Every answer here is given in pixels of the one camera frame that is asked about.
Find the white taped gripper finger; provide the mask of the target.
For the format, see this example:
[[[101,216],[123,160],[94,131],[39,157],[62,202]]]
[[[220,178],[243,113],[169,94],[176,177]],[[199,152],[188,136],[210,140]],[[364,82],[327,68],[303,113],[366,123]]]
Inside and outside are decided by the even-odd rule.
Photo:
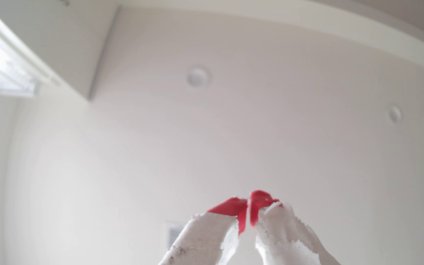
[[[231,197],[194,215],[159,264],[226,265],[245,230],[247,208],[247,199]]]
[[[256,231],[256,249],[265,265],[340,264],[290,204],[265,191],[250,194],[250,224]]]

